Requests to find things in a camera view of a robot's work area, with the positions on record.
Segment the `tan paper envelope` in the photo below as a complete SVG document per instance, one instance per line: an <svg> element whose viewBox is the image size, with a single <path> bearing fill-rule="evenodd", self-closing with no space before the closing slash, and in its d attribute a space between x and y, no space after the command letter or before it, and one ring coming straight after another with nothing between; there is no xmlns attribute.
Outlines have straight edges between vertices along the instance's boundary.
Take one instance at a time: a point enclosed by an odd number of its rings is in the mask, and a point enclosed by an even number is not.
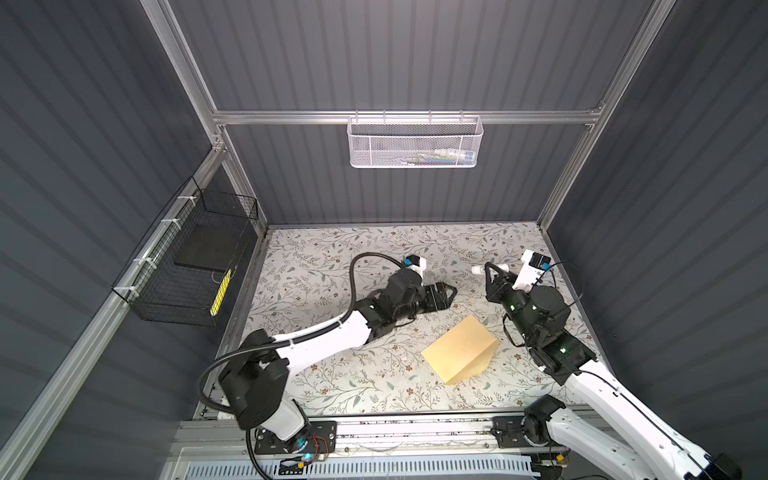
<svg viewBox="0 0 768 480"><path fill-rule="evenodd" d="M483 373L500 341L474 315L467 316L422 351L437 376L454 385Z"/></svg>

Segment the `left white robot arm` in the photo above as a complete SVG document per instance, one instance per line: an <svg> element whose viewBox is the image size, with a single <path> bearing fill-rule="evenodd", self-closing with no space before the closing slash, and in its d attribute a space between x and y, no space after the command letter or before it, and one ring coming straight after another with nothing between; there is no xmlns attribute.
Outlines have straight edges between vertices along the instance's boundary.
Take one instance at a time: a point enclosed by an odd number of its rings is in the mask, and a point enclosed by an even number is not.
<svg viewBox="0 0 768 480"><path fill-rule="evenodd" d="M401 320L449 309L456 294L454 286L425 285L420 273L403 268L385 288L357 299L350 312L327 322L282 337L253 332L218 375L228 401L225 411L243 431L264 427L282 439L294 435L306 421L298 406L284 399L293 376L390 334Z"/></svg>

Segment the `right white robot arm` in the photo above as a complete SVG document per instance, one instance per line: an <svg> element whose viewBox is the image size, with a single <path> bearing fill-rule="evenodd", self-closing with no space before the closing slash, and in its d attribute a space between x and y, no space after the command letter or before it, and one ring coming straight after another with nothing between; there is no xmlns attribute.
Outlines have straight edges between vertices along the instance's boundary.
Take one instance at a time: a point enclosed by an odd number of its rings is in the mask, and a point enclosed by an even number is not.
<svg viewBox="0 0 768 480"><path fill-rule="evenodd" d="M515 328L537 368L584 400L616 432L611 437L551 395L524 411L521 427L533 446L556 443L614 479L740 479L730 456L713 455L676 431L611 374L597 355L571 334L571 306L554 286L541 284L553 271L550 258L526 251L513 273L487 262L473 274L485 278L485 297L502 306L505 330Z"/></svg>

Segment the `pens in white basket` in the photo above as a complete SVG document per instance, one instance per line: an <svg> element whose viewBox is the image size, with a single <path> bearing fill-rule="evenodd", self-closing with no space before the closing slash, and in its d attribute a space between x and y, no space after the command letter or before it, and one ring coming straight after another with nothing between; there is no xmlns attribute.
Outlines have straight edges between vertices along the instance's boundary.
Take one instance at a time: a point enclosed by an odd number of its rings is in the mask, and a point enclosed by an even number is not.
<svg viewBox="0 0 768 480"><path fill-rule="evenodd" d="M476 165L476 152L463 149L436 149L415 152L400 159L403 165L416 167L473 168Z"/></svg>

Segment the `floral table mat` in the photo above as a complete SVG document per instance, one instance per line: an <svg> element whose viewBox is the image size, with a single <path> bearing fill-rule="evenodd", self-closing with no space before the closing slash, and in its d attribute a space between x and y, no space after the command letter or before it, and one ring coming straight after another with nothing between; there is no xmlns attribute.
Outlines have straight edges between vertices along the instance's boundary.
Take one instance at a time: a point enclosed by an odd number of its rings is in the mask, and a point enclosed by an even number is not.
<svg viewBox="0 0 768 480"><path fill-rule="evenodd" d="M544 394L576 405L576 394L539 372L508 340L501 307L486 300L483 278L471 273L486 262L518 269L526 250L548 252L533 223L278 229L249 300L245 330L276 335L336 317L352 295L384 286L395 258L414 253L426 259L427 282L458 289L450 310L423 315L303 370L287 384L289 398L311 416L522 407ZM500 344L483 373L446 385L422 351L469 315Z"/></svg>

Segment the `yellow marker pen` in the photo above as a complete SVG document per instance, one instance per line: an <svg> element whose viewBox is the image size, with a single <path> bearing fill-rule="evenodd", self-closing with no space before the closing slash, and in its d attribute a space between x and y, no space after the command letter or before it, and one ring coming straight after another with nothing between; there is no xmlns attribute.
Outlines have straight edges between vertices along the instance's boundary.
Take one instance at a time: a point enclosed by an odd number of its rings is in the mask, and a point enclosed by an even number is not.
<svg viewBox="0 0 768 480"><path fill-rule="evenodd" d="M216 317L219 314L221 306L225 300L231 279L232 270L228 269L223 275L221 281L218 283L219 287L209 309L209 314L211 317Z"/></svg>

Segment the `black foam pad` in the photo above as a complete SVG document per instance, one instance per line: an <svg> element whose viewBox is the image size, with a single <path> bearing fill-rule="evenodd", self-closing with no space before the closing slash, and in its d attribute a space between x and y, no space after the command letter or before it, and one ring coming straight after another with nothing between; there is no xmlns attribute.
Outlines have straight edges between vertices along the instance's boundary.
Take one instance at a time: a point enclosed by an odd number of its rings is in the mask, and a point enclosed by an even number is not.
<svg viewBox="0 0 768 480"><path fill-rule="evenodd" d="M241 229L196 224L174 256L180 267L225 273L243 239Z"/></svg>

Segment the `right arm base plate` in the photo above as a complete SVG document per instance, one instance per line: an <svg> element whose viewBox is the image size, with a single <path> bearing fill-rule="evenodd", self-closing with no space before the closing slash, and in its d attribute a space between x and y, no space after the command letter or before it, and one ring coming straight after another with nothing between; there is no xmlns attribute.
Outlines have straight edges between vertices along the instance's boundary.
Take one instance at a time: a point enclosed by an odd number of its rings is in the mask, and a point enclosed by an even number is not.
<svg viewBox="0 0 768 480"><path fill-rule="evenodd" d="M491 419L490 433L500 448L562 448L549 434L546 423L529 415L503 415Z"/></svg>

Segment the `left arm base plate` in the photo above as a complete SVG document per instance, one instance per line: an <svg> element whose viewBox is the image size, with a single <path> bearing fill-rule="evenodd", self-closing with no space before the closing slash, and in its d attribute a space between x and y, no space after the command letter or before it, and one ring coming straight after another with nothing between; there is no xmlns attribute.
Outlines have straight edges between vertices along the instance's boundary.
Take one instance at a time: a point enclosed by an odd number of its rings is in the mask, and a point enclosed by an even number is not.
<svg viewBox="0 0 768 480"><path fill-rule="evenodd" d="M260 429L254 434L253 449L259 455L333 453L337 427L335 421L310 421L307 427L285 441L269 430Z"/></svg>

